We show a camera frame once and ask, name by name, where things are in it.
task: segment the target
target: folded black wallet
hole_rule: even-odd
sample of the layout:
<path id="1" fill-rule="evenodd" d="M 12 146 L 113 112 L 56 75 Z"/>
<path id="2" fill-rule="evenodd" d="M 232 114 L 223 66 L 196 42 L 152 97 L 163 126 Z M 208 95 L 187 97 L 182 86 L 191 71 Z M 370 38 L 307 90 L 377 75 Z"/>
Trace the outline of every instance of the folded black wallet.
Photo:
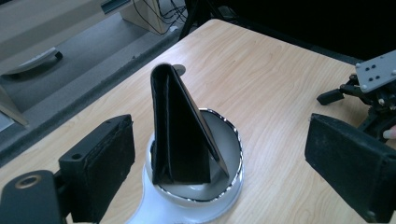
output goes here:
<path id="1" fill-rule="evenodd" d="M 155 126 L 151 147 L 153 184 L 209 183 L 210 155 L 228 175 L 205 119 L 171 64 L 153 69 L 151 90 Z"/>

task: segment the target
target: black cable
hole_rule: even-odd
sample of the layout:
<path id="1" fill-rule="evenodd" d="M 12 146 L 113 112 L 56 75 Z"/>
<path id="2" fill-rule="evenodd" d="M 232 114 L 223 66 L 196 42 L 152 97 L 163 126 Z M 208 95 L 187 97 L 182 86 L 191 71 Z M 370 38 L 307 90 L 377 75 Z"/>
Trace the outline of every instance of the black cable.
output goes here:
<path id="1" fill-rule="evenodd" d="M 182 15 L 184 18 L 186 18 L 186 16 L 184 16 L 182 13 L 186 10 L 187 8 L 185 6 L 182 7 L 174 7 L 173 9 L 169 10 L 168 12 L 166 12 L 165 14 L 163 14 L 160 10 L 161 16 L 165 19 L 171 19 L 172 17 L 174 17 L 176 14 L 180 14 Z M 172 14 L 171 16 L 167 17 L 167 15 L 171 12 L 174 12 L 174 14 Z"/>
<path id="2" fill-rule="evenodd" d="M 183 10 L 181 10 L 181 11 L 178 11 L 178 9 L 176 8 L 176 11 L 177 11 L 177 12 L 175 12 L 175 13 L 172 15 L 171 18 L 173 18 L 173 17 L 175 17 L 175 15 L 177 15 L 177 18 L 180 19 L 182 23 L 186 22 L 185 20 L 187 19 L 187 17 L 183 15 L 183 12 L 184 12 L 185 10 L 187 10 L 186 7 L 183 7 Z"/>
<path id="3" fill-rule="evenodd" d="M 180 11 L 180 10 L 178 9 L 178 7 L 176 6 L 174 0 L 171 0 L 171 4 L 172 4 L 172 6 L 174 7 L 174 9 L 177 11 L 177 13 L 178 13 L 179 15 L 181 15 L 182 17 L 184 17 L 184 19 L 187 19 L 187 17 L 183 14 L 183 12 L 184 12 L 185 10 L 187 10 L 187 7 L 186 7 L 186 6 L 184 6 L 183 10 Z"/>
<path id="4" fill-rule="evenodd" d="M 168 12 L 166 12 L 166 13 L 163 15 L 163 18 L 164 18 L 164 19 L 171 19 L 171 18 L 174 18 L 175 15 L 177 15 L 176 20 L 181 19 L 181 21 L 182 21 L 183 23 L 185 22 L 185 21 L 183 21 L 183 19 L 181 18 L 182 16 L 185 17 L 182 13 L 174 12 L 174 14 L 172 14 L 171 16 L 166 17 L 166 15 L 169 14 L 170 12 L 172 12 L 172 11 L 177 11 L 177 9 L 174 8 L 174 9 L 169 10 Z"/>
<path id="5" fill-rule="evenodd" d="M 164 22 L 164 23 L 166 23 L 166 24 L 170 24 L 170 23 L 164 21 L 164 20 L 157 14 L 157 12 L 151 7 L 151 5 L 149 5 L 149 3 L 148 3 L 146 0 L 143 0 L 143 2 L 146 3 L 146 5 L 151 9 L 151 11 L 157 16 L 158 19 L 160 19 L 162 22 Z M 171 4 L 173 5 L 174 9 L 177 8 L 177 6 L 176 6 L 176 4 L 173 2 L 173 0 L 171 0 Z M 180 15 L 180 13 L 177 11 L 177 12 L 174 13 L 172 16 L 175 16 L 176 14 L 179 14 L 179 15 Z"/>
<path id="6" fill-rule="evenodd" d="M 162 22 L 166 23 L 166 21 L 163 21 L 163 20 L 161 19 L 161 17 L 158 16 L 158 14 L 154 11 L 154 9 L 152 9 L 152 7 L 146 2 L 146 0 L 143 0 L 143 1 L 146 3 L 146 5 L 149 6 L 149 8 L 151 8 L 151 10 L 154 12 L 154 14 L 155 14 Z M 168 28 L 166 29 L 166 31 L 163 32 L 163 33 L 161 33 L 161 32 L 159 32 L 153 25 L 151 25 L 151 24 L 142 16 L 142 14 L 140 14 L 139 10 L 137 9 L 136 2 L 135 2 L 134 0 L 133 0 L 133 2 L 134 2 L 134 9 L 136 10 L 136 12 L 137 12 L 137 14 L 140 16 L 140 18 L 142 18 L 142 20 L 145 21 L 145 22 L 146 22 L 155 32 L 157 32 L 159 35 L 164 35 L 164 34 L 166 34 L 166 33 L 169 31 L 169 29 L 172 27 L 172 25 L 173 25 L 173 24 L 177 21 L 177 19 L 180 17 L 180 15 L 178 15 L 177 18 L 176 18 L 173 22 L 170 23 L 170 25 L 168 26 Z"/>

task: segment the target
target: light wood tabletop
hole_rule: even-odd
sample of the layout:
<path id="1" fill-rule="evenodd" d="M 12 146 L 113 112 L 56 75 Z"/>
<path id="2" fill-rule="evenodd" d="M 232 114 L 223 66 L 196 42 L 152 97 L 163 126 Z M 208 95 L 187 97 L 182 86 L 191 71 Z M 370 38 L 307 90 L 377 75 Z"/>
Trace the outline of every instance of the light wood tabletop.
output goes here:
<path id="1" fill-rule="evenodd" d="M 365 223 L 304 157 L 312 113 L 354 126 L 366 118 L 368 107 L 359 98 L 326 106 L 316 100 L 344 84 L 354 66 L 217 20 L 199 27 L 2 167 L 0 189 L 30 171 L 56 172 L 58 159 L 100 123 L 131 114 L 135 163 L 102 221 L 125 223 L 142 197 L 145 150 L 154 131 L 149 78 L 159 63 L 184 65 L 182 80 L 198 107 L 219 112 L 241 136 L 242 192 L 233 208 L 212 223 Z"/>

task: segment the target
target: white base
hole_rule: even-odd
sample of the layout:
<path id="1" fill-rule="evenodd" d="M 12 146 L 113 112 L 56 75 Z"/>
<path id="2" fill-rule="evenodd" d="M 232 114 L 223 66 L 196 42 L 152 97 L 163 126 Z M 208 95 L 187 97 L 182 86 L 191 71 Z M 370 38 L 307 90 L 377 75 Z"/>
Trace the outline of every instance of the white base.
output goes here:
<path id="1" fill-rule="evenodd" d="M 166 200 L 152 185 L 146 169 L 143 169 L 143 197 L 128 224 L 171 224 L 171 223 L 206 223 L 226 213 L 236 202 L 241 189 L 243 171 L 235 183 L 233 192 L 220 203 L 209 203 L 206 206 L 183 207 Z"/>

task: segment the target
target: floor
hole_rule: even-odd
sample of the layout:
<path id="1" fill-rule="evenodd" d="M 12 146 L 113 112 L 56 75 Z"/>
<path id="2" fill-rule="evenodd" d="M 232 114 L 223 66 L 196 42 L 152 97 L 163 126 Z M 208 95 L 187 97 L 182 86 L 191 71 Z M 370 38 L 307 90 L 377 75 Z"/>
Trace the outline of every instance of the floor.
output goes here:
<path id="1" fill-rule="evenodd" d="M 22 126 L 0 115 L 0 167 L 178 41 L 187 16 L 184 1 L 159 3 L 163 16 L 158 16 L 171 27 L 163 35 L 117 13 L 55 46 L 61 60 L 54 57 L 30 71 L 0 76 L 0 86 L 29 120 Z M 178 17 L 175 6 L 184 16 Z"/>

